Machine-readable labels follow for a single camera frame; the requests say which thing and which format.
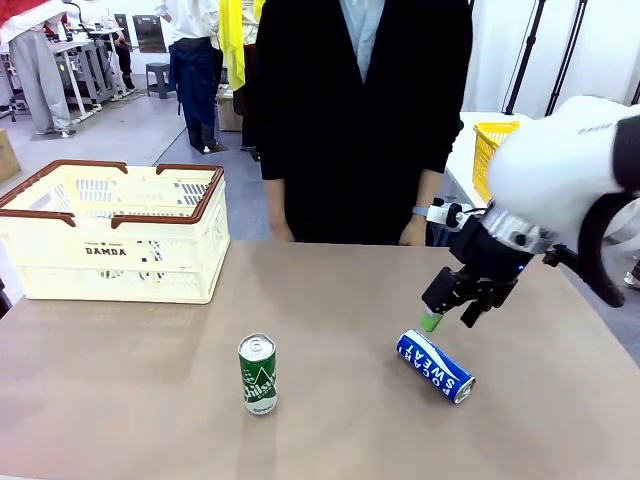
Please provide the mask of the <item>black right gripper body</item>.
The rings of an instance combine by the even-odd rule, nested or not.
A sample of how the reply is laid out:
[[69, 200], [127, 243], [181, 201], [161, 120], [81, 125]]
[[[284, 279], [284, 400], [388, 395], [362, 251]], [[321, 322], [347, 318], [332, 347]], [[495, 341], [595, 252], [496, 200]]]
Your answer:
[[493, 238], [472, 215], [450, 252], [463, 265], [455, 278], [447, 306], [479, 300], [482, 306], [502, 306], [521, 273], [521, 252]]

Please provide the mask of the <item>person's left hand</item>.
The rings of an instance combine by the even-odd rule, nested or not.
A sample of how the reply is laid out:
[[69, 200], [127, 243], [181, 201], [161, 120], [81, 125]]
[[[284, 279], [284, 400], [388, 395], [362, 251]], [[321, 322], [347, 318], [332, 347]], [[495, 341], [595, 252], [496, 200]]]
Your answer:
[[401, 246], [424, 247], [426, 245], [427, 221], [422, 216], [413, 216], [404, 228], [399, 244]]

